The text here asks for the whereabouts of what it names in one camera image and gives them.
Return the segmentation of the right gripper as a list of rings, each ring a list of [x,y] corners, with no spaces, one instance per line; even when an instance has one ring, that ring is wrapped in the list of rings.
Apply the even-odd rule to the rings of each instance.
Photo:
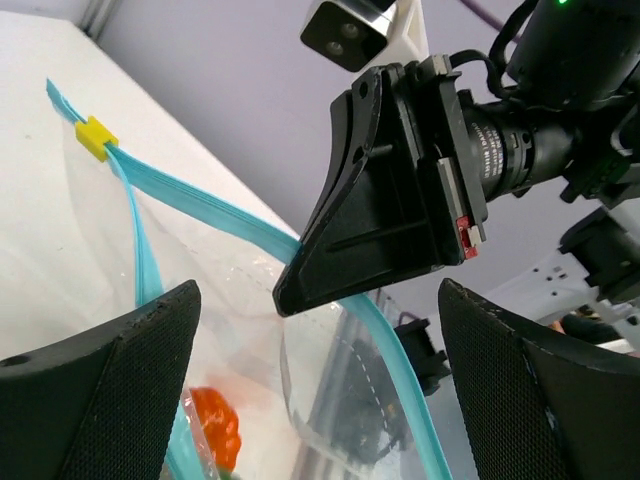
[[[560,176],[579,131],[560,115],[457,90],[446,55],[373,67],[331,104],[325,184],[273,291],[291,316],[458,265],[489,202]]]

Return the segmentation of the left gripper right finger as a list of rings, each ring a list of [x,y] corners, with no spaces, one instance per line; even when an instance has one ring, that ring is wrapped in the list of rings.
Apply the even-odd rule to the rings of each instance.
[[[639,360],[446,279],[441,330],[482,479],[636,479]]]

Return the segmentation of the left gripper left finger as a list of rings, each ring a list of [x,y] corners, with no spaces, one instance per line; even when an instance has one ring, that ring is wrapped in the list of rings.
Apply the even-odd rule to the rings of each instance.
[[[2,360],[2,478],[159,478],[200,313],[200,289],[187,280]]]

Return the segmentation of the clear zip top bag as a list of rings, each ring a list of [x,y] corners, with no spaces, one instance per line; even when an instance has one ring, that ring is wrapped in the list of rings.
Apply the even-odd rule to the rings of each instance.
[[[218,470],[190,389],[239,417],[239,479],[474,479],[453,380],[419,382],[387,297],[357,295],[281,317],[272,290],[298,243],[258,217],[107,143],[53,84],[80,231],[112,289],[142,305],[185,280],[202,307],[169,465]]]

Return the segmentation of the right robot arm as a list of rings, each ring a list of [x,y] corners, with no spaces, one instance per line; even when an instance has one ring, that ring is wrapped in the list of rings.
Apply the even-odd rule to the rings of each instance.
[[[638,344],[637,2],[525,1],[488,53],[430,54],[416,1],[319,1],[300,38],[356,78],[280,314],[472,259],[491,201],[560,177],[599,207],[490,298],[542,324],[586,305]]]

